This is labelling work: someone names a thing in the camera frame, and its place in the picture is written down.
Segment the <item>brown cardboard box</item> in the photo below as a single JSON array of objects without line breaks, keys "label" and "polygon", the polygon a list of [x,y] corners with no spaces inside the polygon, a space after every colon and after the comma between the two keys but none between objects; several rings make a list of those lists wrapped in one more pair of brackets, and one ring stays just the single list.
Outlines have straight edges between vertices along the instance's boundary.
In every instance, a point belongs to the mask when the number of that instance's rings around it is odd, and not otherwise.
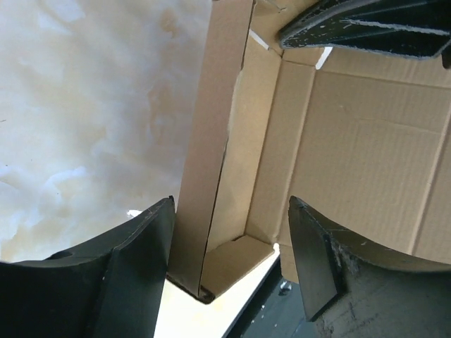
[{"label": "brown cardboard box", "polygon": [[210,302],[279,244],[297,280],[296,196],[395,252],[450,266],[450,73],[349,49],[283,51],[307,1],[212,1],[168,278]]}]

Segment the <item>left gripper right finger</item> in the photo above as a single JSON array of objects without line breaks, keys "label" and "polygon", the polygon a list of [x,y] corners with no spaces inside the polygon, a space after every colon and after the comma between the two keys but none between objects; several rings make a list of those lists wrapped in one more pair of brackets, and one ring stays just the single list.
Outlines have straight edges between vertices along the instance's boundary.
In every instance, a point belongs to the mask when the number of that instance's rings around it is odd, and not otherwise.
[{"label": "left gripper right finger", "polygon": [[288,221],[304,313],[318,337],[450,336],[450,265],[373,242],[296,196]]}]

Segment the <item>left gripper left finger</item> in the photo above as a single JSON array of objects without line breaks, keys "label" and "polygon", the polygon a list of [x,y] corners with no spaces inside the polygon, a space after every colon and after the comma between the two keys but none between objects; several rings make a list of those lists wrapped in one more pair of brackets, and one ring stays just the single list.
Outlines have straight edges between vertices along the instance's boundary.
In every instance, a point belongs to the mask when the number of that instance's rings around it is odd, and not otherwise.
[{"label": "left gripper left finger", "polygon": [[42,261],[1,264],[2,337],[152,337],[175,223],[172,197]]}]

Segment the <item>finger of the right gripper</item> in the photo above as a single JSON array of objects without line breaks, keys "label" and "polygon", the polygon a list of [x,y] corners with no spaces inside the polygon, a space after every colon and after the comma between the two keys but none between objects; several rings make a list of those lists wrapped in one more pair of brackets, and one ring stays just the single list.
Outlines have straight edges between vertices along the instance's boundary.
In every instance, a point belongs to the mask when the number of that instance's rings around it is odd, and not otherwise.
[{"label": "finger of the right gripper", "polygon": [[318,1],[278,32],[282,49],[341,47],[450,68],[450,2]]}]

